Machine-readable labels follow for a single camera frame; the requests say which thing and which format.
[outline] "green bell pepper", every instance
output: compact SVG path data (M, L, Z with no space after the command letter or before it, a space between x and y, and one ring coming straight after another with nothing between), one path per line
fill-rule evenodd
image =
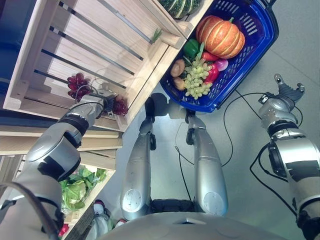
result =
M188 40L183 46L184 55L187 57L194 59L199 51L199 43L197 40L191 38Z

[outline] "green grapes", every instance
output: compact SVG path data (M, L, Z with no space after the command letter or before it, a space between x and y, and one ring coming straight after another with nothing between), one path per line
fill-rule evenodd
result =
M195 57L192 66L187 66L184 70L187 75L184 79L184 87L187 89L185 96L192 96L195 100L202 95L207 95L210 91L212 83L204 83L204 80L209 75L212 66L208 66L205 60Z

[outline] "lettuce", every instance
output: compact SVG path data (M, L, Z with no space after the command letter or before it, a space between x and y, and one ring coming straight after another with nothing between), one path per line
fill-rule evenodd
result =
M76 211L85 206L85 198L97 183L106 177L106 170L98 168L96 173L81 166L77 173L60 182L62 188L62 208Z

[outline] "basket handle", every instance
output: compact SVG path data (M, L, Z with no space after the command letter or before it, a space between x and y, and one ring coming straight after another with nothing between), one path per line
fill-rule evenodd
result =
M275 4L276 1L277 1L277 0L269 0L269 1L267 1L267 0L260 0L260 2L262 2L262 3L265 5L265 8L266 8L266 9L271 9L272 6Z

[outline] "grape bunch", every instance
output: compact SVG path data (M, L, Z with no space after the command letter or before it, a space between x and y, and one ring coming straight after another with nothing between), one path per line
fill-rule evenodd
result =
M75 76L68 77L67 81L68 88L71 89L68 91L68 95L75 99L76 102L79 102L84 95L91 93L90 87L88 86L90 79L85 78L81 72Z
M122 95L118 95L114 98L112 112L115 115L126 115L128 113L127 99Z
M195 57L195 61L191 66L187 66L184 70L187 72L184 80L184 87L187 89L185 96L192 96L195 100L202 95L207 95L210 91L212 83L204 83L209 75L212 66L208 66L203 58Z

